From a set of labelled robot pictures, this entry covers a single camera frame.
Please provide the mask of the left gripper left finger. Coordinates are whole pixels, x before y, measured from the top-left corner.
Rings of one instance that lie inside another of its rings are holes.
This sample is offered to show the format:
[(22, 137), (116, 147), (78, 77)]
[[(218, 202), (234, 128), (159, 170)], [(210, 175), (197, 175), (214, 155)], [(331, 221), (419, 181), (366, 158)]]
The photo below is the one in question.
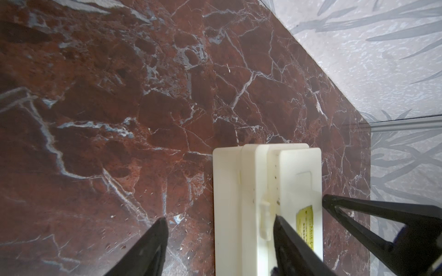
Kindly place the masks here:
[(159, 218), (106, 276), (161, 276), (168, 246), (166, 218)]

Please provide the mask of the cream dispenser lid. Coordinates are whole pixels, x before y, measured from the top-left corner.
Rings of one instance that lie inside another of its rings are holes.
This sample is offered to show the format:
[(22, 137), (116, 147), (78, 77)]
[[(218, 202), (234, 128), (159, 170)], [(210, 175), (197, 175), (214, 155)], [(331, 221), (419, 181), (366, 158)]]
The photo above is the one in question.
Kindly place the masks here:
[(213, 180), (216, 275), (270, 275), (277, 265), (276, 216), (322, 258), (319, 148), (304, 143), (217, 148)]

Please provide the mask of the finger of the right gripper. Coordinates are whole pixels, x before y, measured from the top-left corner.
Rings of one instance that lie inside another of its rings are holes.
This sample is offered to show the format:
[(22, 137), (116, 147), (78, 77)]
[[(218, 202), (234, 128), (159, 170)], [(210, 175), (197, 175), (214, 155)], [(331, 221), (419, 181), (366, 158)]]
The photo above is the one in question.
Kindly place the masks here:
[(323, 208), (397, 276), (442, 273), (442, 209), (325, 195)]

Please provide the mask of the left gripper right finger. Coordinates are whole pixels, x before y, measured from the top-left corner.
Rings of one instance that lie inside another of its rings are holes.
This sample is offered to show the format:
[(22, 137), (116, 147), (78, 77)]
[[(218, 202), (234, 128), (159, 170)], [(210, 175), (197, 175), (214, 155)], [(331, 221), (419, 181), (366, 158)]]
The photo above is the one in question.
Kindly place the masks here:
[(334, 275), (282, 216), (275, 218), (273, 238), (277, 266), (272, 276)]

